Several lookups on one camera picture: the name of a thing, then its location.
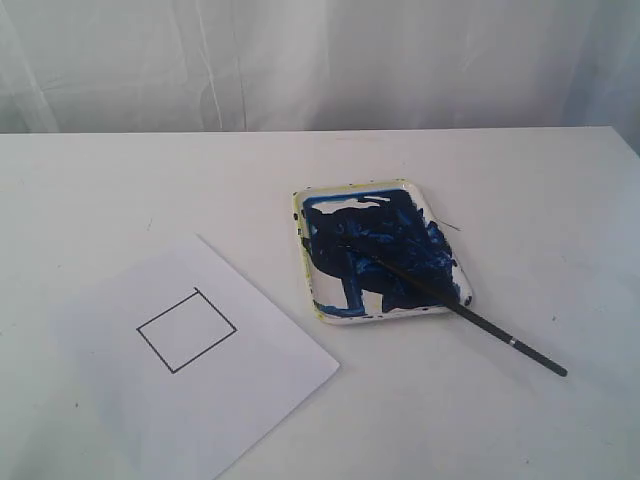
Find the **white tray with blue paint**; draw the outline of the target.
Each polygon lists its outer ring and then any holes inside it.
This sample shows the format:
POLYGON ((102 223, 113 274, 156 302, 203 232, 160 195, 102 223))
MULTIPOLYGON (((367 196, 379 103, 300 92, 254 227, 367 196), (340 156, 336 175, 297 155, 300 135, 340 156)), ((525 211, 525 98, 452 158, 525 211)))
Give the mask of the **white tray with blue paint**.
POLYGON ((440 222, 404 179, 293 195, 305 276, 318 317, 352 325, 446 308, 383 267, 401 268, 468 307, 473 290, 440 222))

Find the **white backdrop curtain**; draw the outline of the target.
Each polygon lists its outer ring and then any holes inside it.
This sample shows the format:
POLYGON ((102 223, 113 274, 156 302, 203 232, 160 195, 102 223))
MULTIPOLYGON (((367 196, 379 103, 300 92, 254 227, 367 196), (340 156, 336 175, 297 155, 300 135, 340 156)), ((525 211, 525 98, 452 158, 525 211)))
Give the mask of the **white backdrop curtain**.
POLYGON ((5 1, 1 129, 611 125, 635 1, 5 1))

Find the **white paper with square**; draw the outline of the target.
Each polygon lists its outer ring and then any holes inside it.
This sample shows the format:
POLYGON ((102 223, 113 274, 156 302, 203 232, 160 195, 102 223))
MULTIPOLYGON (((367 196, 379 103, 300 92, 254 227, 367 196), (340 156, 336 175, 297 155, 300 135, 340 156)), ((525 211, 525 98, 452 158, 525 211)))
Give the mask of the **white paper with square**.
POLYGON ((198 237, 100 282, 53 319, 146 479, 212 479, 338 362, 198 237))

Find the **black paintbrush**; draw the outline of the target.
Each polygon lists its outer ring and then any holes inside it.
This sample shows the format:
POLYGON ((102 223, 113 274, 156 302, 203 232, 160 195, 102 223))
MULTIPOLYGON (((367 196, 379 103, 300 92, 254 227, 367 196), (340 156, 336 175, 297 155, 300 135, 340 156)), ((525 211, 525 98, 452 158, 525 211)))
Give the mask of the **black paintbrush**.
POLYGON ((476 327, 482 329, 489 335, 494 338, 500 340, 501 342, 509 345, 514 350, 520 352, 525 355, 529 359, 543 366, 544 368, 550 370, 554 374, 566 378, 568 376, 568 370, 563 366, 559 365, 555 361, 551 360, 547 356, 533 349, 526 343, 517 339, 504 329, 499 326, 493 324, 489 320, 484 317, 478 315, 473 312, 469 308, 460 304, 453 297, 449 296, 446 293, 438 291, 435 287, 430 285, 429 283, 425 283, 423 280, 411 275, 408 271, 402 269, 400 266, 390 262, 389 260, 383 259, 380 255, 378 255, 374 250, 370 247, 367 247, 365 244, 360 242, 359 240, 348 237, 341 236, 339 240, 339 245, 345 249, 348 249, 352 252, 355 252, 359 255, 366 256, 373 260, 375 263, 384 267, 388 271, 392 272, 397 277, 403 279, 404 281, 411 284, 415 289, 420 290, 422 293, 429 295, 435 299, 437 299, 443 306, 445 306, 450 311, 456 313, 458 316, 464 318, 468 322, 472 323, 476 327))

